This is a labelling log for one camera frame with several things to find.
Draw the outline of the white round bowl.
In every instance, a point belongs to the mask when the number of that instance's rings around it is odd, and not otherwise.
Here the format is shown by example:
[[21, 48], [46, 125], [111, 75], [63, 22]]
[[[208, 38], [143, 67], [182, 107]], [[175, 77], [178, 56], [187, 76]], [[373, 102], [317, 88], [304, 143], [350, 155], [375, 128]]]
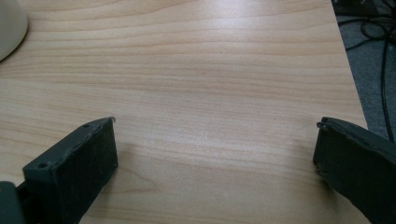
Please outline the white round bowl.
[[28, 29], [26, 12], [17, 0], [0, 0], [0, 62], [24, 39]]

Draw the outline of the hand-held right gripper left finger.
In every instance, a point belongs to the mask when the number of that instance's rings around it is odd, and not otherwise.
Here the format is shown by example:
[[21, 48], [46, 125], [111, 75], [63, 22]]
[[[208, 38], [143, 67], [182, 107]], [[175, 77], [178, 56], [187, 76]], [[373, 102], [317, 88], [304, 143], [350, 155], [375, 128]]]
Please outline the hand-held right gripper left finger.
[[28, 224], [78, 224], [118, 167], [114, 119], [81, 125], [22, 168]]

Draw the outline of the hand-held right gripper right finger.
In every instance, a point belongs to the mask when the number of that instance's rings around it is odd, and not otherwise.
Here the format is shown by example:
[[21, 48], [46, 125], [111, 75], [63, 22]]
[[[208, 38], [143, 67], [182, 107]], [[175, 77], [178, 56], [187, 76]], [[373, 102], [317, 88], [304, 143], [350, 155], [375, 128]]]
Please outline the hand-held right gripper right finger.
[[372, 224], [396, 224], [396, 144], [353, 123], [318, 123], [313, 163]]

